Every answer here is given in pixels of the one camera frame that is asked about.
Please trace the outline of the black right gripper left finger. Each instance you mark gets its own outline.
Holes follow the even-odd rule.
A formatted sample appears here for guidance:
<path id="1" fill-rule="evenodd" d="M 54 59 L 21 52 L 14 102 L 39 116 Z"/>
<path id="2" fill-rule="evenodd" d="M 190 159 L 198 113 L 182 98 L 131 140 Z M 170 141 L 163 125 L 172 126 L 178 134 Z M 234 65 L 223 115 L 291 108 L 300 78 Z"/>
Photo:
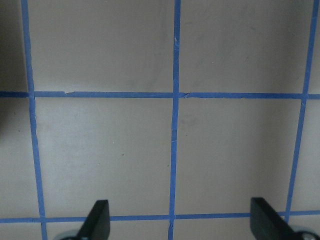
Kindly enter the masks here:
<path id="1" fill-rule="evenodd" d="M 60 240 L 108 240 L 111 232 L 109 201 L 97 200 L 76 235 Z"/>

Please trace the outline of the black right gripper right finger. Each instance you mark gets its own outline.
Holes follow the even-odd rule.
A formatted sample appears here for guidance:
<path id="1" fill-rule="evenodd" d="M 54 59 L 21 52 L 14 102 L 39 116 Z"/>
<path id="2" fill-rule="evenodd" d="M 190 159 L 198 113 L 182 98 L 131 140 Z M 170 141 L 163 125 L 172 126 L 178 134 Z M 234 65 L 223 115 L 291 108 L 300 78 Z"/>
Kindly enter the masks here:
<path id="1" fill-rule="evenodd" d="M 313 231 L 294 230 L 262 197 L 250 199 L 250 230 L 256 240 L 318 240 Z"/>

